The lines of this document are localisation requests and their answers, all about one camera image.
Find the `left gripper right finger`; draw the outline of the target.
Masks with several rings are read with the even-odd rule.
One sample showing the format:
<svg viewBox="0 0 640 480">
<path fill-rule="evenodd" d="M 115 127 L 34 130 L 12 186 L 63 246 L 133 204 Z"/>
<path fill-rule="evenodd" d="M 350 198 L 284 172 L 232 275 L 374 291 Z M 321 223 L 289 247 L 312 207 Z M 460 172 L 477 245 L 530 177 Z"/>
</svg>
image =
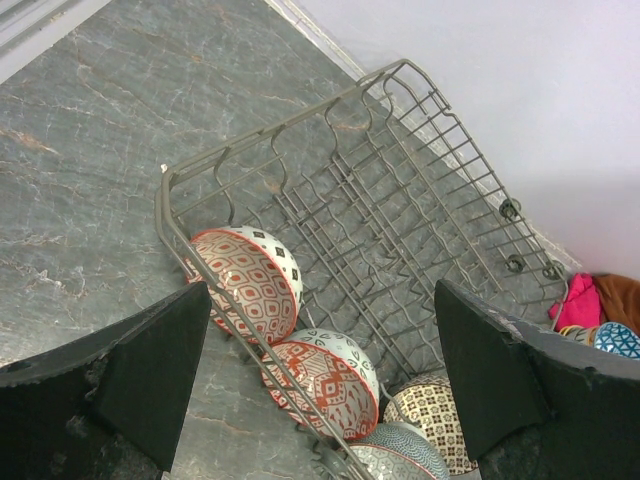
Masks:
<svg viewBox="0 0 640 480">
<path fill-rule="evenodd" d="M 510 315 L 449 280 L 437 282 L 434 299 L 482 478 L 638 478 L 638 361 Z"/>
</svg>

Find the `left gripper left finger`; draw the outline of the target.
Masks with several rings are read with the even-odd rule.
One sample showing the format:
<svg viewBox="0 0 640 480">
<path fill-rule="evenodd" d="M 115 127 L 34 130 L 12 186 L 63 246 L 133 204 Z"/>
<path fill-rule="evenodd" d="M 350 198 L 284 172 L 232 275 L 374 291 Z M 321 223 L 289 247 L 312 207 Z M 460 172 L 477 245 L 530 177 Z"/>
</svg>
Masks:
<svg viewBox="0 0 640 480">
<path fill-rule="evenodd" d="M 204 282 L 1 368 L 4 479 L 159 479 L 171 470 L 208 329 Z"/>
</svg>

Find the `blue triangle pattern bowl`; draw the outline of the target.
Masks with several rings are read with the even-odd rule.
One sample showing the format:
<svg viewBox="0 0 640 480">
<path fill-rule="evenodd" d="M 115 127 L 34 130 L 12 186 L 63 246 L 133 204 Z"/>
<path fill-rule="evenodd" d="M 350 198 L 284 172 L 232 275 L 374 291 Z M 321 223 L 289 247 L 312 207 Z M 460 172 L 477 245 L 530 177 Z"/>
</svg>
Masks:
<svg viewBox="0 0 640 480">
<path fill-rule="evenodd" d="M 638 360 L 639 336 L 629 327 L 606 322 L 594 334 L 593 347 L 611 354 Z"/>
</svg>

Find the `brown dotted pattern bowl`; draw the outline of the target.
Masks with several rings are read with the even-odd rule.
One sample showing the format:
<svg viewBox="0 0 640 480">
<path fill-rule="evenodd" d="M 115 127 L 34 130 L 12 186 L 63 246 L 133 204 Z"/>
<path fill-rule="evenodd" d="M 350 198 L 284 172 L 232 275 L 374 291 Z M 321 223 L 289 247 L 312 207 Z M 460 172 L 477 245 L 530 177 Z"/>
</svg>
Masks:
<svg viewBox="0 0 640 480">
<path fill-rule="evenodd" d="M 383 410 L 384 422 L 408 420 L 439 451 L 453 477 L 479 473 L 469 458 L 450 380 L 426 373 L 404 383 Z"/>
</svg>

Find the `grey hexagon pattern bowl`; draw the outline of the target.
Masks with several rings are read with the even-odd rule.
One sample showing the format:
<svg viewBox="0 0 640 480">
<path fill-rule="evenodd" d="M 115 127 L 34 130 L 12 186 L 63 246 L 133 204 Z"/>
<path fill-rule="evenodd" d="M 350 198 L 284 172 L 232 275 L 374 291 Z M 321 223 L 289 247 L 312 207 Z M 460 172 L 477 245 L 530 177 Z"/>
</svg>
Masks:
<svg viewBox="0 0 640 480">
<path fill-rule="evenodd" d="M 417 427 L 405 422 L 380 423 L 349 448 L 374 479 L 450 479 L 439 451 Z"/>
</svg>

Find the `red diamond pattern bowl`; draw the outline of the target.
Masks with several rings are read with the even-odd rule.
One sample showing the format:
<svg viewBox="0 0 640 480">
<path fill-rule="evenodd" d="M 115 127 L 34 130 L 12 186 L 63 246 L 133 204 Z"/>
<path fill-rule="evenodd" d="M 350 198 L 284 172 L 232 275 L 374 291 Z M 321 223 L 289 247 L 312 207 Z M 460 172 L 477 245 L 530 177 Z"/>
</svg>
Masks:
<svg viewBox="0 0 640 480">
<path fill-rule="evenodd" d="M 257 227 L 221 227 L 196 234 L 191 245 L 217 275 L 217 287 L 231 295 L 247 319 L 232 310 L 228 318 L 248 342 L 269 344 L 294 330 L 302 303 L 301 269 L 291 251 L 269 232 Z"/>
</svg>

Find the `red geometric pattern bowl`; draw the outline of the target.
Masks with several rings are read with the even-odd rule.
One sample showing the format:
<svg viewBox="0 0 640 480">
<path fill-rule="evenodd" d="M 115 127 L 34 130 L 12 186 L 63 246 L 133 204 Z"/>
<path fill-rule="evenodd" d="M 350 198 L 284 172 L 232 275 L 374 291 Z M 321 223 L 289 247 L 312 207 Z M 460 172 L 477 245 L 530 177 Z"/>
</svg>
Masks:
<svg viewBox="0 0 640 480">
<path fill-rule="evenodd" d="M 358 440 L 378 423 L 380 389 L 373 362 L 349 336 L 302 329 L 272 346 L 264 385 L 298 423 L 325 436 Z"/>
</svg>

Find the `grey wire dish rack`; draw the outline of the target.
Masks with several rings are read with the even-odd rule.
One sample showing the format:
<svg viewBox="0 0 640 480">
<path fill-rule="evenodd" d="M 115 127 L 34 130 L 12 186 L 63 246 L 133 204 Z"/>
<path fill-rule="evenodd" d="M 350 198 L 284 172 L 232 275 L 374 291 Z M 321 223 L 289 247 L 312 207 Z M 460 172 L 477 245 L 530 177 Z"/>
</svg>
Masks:
<svg viewBox="0 0 640 480">
<path fill-rule="evenodd" d="M 566 295 L 565 264 L 529 225 L 449 102 L 409 60 L 170 166 L 155 195 L 161 241 L 315 441 L 326 479 L 368 471 L 277 359 L 194 247 L 208 227 L 274 235 L 301 269 L 299 327 L 355 340 L 384 392 L 445 362 L 435 285 L 451 280 L 545 327 Z"/>
</svg>

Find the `cream bowl orange rim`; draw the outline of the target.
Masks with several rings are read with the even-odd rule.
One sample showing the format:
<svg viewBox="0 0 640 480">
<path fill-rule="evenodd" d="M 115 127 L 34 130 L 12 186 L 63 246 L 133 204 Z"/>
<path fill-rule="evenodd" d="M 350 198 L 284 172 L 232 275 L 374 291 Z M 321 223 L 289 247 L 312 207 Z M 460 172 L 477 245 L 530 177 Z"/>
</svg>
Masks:
<svg viewBox="0 0 640 480">
<path fill-rule="evenodd" d="M 569 325 L 563 327 L 559 333 L 569 340 L 592 346 L 594 342 L 594 336 L 599 329 L 598 326 L 594 327 L 582 327 L 580 325 Z"/>
</svg>

